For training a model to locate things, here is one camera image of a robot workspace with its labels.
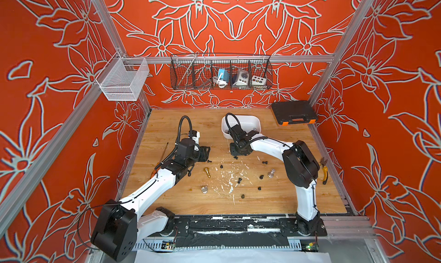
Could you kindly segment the gold chess piece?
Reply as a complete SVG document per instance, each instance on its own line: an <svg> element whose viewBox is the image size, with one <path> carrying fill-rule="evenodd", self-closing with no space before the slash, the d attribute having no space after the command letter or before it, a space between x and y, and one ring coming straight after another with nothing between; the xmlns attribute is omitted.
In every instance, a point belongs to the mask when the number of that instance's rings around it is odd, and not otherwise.
<svg viewBox="0 0 441 263"><path fill-rule="evenodd" d="M205 168L204 168L204 172L206 173L206 175L208 176L208 178L211 177L210 170L209 170L208 167L205 167Z"/></svg>

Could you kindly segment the white plastic storage box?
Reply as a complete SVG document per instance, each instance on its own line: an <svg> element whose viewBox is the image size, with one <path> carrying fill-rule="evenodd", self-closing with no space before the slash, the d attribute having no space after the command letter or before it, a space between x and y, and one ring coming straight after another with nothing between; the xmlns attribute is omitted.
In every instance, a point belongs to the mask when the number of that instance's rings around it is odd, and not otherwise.
<svg viewBox="0 0 441 263"><path fill-rule="evenodd" d="M239 120L242 129L246 133L249 133L251 131L256 131L257 133L261 133L262 128L261 128L260 120L257 117L252 115L236 115L235 117ZM227 140L232 140L233 138L229 134L229 128L227 126L226 120L228 120L230 127L233 127L238 122L234 117L231 116L228 116L228 118L226 117L222 118L221 132Z"/></svg>

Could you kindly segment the yellow handled pliers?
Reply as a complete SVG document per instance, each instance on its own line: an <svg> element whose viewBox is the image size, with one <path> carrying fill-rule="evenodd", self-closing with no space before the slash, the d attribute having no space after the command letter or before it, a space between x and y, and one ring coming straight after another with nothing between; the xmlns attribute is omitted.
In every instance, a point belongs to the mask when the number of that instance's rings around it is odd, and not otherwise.
<svg viewBox="0 0 441 263"><path fill-rule="evenodd" d="M322 157L320 160L320 165L321 165L322 171L323 171L323 180L322 180L323 185L327 184L328 178L329 178L327 162L328 162L328 160L324 157Z"/></svg>

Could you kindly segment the orange handled screwdriver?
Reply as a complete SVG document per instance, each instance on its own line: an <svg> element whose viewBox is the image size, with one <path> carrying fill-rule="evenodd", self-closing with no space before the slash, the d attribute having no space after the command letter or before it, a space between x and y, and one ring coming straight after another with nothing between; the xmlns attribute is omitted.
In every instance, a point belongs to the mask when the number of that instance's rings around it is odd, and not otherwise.
<svg viewBox="0 0 441 263"><path fill-rule="evenodd" d="M164 159L164 157L165 157L165 152L167 151L168 145L169 145L169 142L166 143L165 148L164 148L164 150L163 150L163 152L162 152L162 155L161 155L161 157L160 157L160 159L159 159L157 165L155 166L154 170L152 171L152 173L151 173L151 175L150 175L150 178L151 178L151 179L156 175L158 167L161 166L161 163L162 163L162 161L163 161L163 159Z"/></svg>

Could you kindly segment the black orange tool case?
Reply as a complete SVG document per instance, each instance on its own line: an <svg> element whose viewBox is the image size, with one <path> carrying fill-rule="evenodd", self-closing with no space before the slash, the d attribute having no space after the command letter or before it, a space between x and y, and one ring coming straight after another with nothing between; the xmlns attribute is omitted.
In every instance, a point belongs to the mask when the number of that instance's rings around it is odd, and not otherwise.
<svg viewBox="0 0 441 263"><path fill-rule="evenodd" d="M318 116L307 100L275 102L271 105L274 117L280 126L314 124Z"/></svg>

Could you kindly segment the white dotted cube in basket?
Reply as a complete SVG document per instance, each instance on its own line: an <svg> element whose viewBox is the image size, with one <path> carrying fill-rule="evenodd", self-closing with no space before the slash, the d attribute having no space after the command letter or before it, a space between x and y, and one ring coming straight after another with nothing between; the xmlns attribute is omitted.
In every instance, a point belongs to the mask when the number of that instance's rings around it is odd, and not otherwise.
<svg viewBox="0 0 441 263"><path fill-rule="evenodd" d="M266 78L259 76L252 76L251 81L252 87L265 87L266 86Z"/></svg>

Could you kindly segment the clear plastic wall bin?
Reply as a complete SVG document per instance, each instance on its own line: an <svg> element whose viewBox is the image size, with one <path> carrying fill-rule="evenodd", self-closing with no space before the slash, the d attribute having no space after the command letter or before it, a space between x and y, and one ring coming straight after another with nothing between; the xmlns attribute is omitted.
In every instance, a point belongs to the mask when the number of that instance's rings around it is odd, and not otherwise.
<svg viewBox="0 0 441 263"><path fill-rule="evenodd" d="M136 71L127 70L120 58L112 59L95 80L109 101L136 101L143 89L150 69L143 60Z"/></svg>

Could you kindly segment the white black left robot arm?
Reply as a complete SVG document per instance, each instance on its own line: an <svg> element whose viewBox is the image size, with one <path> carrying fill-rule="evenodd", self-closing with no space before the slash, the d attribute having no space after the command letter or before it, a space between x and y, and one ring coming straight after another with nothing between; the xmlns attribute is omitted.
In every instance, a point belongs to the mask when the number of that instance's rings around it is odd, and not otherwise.
<svg viewBox="0 0 441 263"><path fill-rule="evenodd" d="M145 184L119 201L110 199L100 206L101 212L90 237L90 249L102 251L119 263L137 241L155 233L169 236L178 232L175 215L170 210L158 207L150 214L146 211L162 194L190 176L196 163L208 159L210 148L200 146L200 136L192 126L187 138L178 131L173 150L157 164L153 176Z"/></svg>

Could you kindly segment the teal box in basket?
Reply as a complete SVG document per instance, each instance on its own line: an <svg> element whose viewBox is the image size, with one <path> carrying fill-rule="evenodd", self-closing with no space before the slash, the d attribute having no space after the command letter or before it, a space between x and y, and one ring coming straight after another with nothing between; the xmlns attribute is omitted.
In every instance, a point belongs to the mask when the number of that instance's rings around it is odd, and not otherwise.
<svg viewBox="0 0 441 263"><path fill-rule="evenodd" d="M219 84L228 84L230 80L230 73L226 69L219 69L217 75L217 82Z"/></svg>

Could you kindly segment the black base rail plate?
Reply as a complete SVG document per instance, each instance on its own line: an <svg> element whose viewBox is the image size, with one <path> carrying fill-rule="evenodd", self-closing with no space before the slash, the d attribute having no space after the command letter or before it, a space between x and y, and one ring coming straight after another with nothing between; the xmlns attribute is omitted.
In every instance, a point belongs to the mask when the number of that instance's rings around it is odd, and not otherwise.
<svg viewBox="0 0 441 263"><path fill-rule="evenodd" d="M174 230L164 237L187 237L199 234L273 233L284 237L301 237L296 217L279 215L177 215Z"/></svg>

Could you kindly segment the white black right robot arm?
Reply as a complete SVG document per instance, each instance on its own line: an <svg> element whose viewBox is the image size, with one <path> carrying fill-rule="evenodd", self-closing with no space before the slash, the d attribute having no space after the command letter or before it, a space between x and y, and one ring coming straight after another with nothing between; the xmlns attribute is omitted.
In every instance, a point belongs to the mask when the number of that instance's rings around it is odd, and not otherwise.
<svg viewBox="0 0 441 263"><path fill-rule="evenodd" d="M287 178L295 186L297 197L297 231L302 236L313 235L319 228L317 179L319 163L303 141L284 142L261 134L260 120L251 115L227 113L222 118L222 133L232 140L230 153L234 157L262 152L284 163Z"/></svg>

